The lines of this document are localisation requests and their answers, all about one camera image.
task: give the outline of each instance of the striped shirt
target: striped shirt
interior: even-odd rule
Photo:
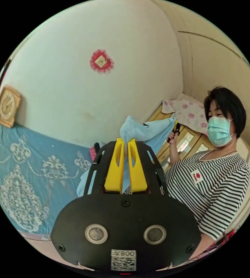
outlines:
[[[217,240],[244,200],[250,173],[239,153],[201,161],[208,152],[179,160],[165,179],[168,195],[188,206],[201,233]]]

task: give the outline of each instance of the clock face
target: clock face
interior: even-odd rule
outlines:
[[[14,115],[15,110],[15,97],[12,93],[5,94],[0,102],[0,116],[8,120]]]

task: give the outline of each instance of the label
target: label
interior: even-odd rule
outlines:
[[[194,181],[194,184],[198,184],[199,182],[203,181],[203,177],[201,175],[201,172],[199,170],[195,170],[191,173],[192,180]]]
[[[112,249],[111,270],[136,271],[136,251]]]

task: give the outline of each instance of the face mask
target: face mask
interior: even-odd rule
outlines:
[[[226,118],[211,117],[208,123],[208,137],[215,147],[222,147],[232,140],[230,122]]]

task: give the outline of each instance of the pink floral pillow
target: pink floral pillow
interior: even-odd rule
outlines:
[[[193,103],[188,100],[164,100],[162,113],[174,115],[180,124],[186,125],[196,132],[208,136],[208,122],[202,103]]]

